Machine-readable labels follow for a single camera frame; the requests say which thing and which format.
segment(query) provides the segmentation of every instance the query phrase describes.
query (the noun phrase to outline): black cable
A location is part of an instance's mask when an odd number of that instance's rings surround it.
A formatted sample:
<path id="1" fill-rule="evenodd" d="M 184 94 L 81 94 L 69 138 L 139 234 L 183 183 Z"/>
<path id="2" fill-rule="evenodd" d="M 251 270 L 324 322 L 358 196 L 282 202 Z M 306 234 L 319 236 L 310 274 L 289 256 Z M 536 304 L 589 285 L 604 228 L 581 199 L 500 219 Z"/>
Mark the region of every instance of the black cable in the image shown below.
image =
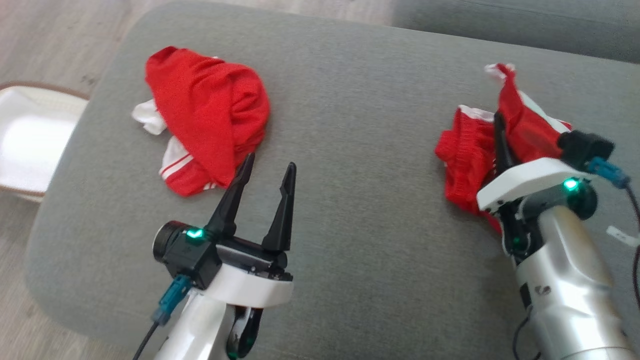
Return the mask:
<path id="1" fill-rule="evenodd" d="M 133 360 L 138 360 L 140 358 L 140 355 L 142 354 L 142 350 L 144 350 L 145 346 L 147 346 L 147 343 L 149 342 L 151 335 L 154 334 L 154 331 L 156 331 L 156 329 L 158 328 L 158 325 L 159 325 L 158 322 L 154 322 L 153 325 L 151 325 L 151 329 L 149 329 L 145 338 L 142 339 L 142 342 L 138 347 L 138 351 L 136 351 L 136 355 L 133 355 Z"/>
<path id="2" fill-rule="evenodd" d="M 524 320 L 522 320 L 522 322 L 520 323 L 520 325 L 518 325 L 518 328 L 516 329 L 516 332 L 513 333 L 513 342 L 511 342 L 511 351 L 513 351 L 513 357 L 516 360 L 520 360 L 520 356 L 518 356 L 518 350 L 516 349 L 517 345 L 518 345 L 518 335 L 520 335 L 520 331 L 522 330 L 522 328 L 527 325 L 527 322 L 529 322 L 529 315 L 531 314 L 531 307 L 529 307 L 529 309 L 527 310 L 527 316 L 524 318 Z M 538 354 L 536 354 L 536 356 L 533 358 L 533 360 L 538 360 L 540 358 L 540 356 L 542 356 L 542 354 L 540 352 L 538 352 Z"/>
<path id="3" fill-rule="evenodd" d="M 629 195 L 629 199 L 631 200 L 631 205 L 634 207 L 634 212 L 636 213 L 636 218 L 638 221 L 638 234 L 640 235 L 640 206 L 638 206 L 638 199 L 634 194 L 634 191 L 631 189 L 631 184 L 627 184 L 625 187 L 627 190 L 627 194 Z M 638 287 L 638 262 L 640 262 L 640 245 L 636 248 L 636 255 L 634 256 L 634 269 L 632 279 L 634 282 L 634 293 L 636 294 L 636 302 L 638 305 L 638 309 L 640 309 L 640 290 Z"/>

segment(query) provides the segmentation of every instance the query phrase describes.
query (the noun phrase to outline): gray ottoman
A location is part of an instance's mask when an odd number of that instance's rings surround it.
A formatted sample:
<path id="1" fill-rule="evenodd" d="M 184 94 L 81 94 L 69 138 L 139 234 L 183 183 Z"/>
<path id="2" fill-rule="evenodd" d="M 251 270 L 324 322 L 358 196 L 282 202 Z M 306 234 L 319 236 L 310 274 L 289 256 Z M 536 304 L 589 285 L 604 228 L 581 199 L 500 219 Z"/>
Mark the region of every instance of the gray ottoman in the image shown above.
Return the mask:
<path id="1" fill-rule="evenodd" d="M 613 160 L 640 177 L 637 65 L 481 40 L 174 3 L 131 30 L 97 87 L 38 214 L 28 287 L 64 326 L 129 348 L 171 279 L 151 254 L 168 220 L 203 224 L 222 191 L 183 199 L 157 171 L 167 135 L 130 117 L 150 98 L 146 59 L 168 46 L 253 67 L 272 104 L 267 137 L 238 214 L 259 240 L 298 164 L 290 304 L 266 311 L 250 359 L 511 359 L 524 311 L 498 236 L 443 196 L 433 155 L 459 104 L 497 107 L 483 66 L 517 66 L 551 116 L 614 139 Z M 635 181 L 636 188 L 640 183 Z M 632 251 L 607 237 L 636 224 L 621 192 L 598 183 L 588 221 L 617 282 L 629 334 L 640 333 Z M 158 349 L 168 329 L 156 334 Z M 634 336 L 638 346 L 639 338 Z M 530 336 L 523 354 L 534 354 Z"/>

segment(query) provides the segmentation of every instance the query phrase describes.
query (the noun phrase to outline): red stripe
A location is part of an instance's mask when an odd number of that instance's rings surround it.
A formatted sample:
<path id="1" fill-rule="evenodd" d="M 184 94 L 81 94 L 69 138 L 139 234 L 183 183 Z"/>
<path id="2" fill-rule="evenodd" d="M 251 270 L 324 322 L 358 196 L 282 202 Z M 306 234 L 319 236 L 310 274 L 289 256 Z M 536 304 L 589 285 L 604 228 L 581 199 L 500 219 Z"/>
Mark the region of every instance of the red stripe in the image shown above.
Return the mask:
<path id="1" fill-rule="evenodd" d="M 171 165 L 167 166 L 166 168 L 164 168 L 164 170 L 162 170 L 162 172 L 160 173 L 160 176 L 162 176 L 164 174 L 165 171 L 169 170 L 170 167 L 176 165 L 177 163 L 179 163 L 180 161 L 184 160 L 187 158 L 187 156 L 189 156 L 189 154 L 186 154 L 185 156 L 179 158 L 178 160 L 176 160 L 174 163 L 172 163 Z"/>

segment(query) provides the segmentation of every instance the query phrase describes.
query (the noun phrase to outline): white tag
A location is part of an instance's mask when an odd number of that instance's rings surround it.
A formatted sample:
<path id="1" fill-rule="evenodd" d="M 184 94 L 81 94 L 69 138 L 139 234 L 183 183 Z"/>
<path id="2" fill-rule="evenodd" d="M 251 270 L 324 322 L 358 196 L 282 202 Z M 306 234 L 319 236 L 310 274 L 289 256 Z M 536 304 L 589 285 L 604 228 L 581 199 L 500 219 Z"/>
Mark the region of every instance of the white tag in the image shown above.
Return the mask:
<path id="1" fill-rule="evenodd" d="M 607 234 L 613 236 L 614 238 L 622 241 L 623 243 L 631 247 L 638 247 L 638 245 L 640 245 L 640 234 L 639 234 L 639 237 L 635 238 L 633 236 L 629 236 L 625 234 L 624 232 L 622 232 L 622 230 L 614 226 L 609 226 L 607 228 Z"/>

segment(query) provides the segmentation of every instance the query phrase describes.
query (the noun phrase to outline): camera lens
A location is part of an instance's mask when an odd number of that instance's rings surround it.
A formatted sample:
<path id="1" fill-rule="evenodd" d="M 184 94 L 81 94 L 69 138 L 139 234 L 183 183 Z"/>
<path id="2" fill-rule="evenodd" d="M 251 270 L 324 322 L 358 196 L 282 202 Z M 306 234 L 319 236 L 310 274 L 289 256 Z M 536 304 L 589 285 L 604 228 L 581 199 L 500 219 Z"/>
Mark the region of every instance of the camera lens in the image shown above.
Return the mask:
<path id="1" fill-rule="evenodd" d="M 154 259 L 156 259 L 157 262 L 164 262 L 163 257 L 169 245 L 188 227 L 190 226 L 179 221 L 169 221 L 158 230 L 153 247 Z"/>

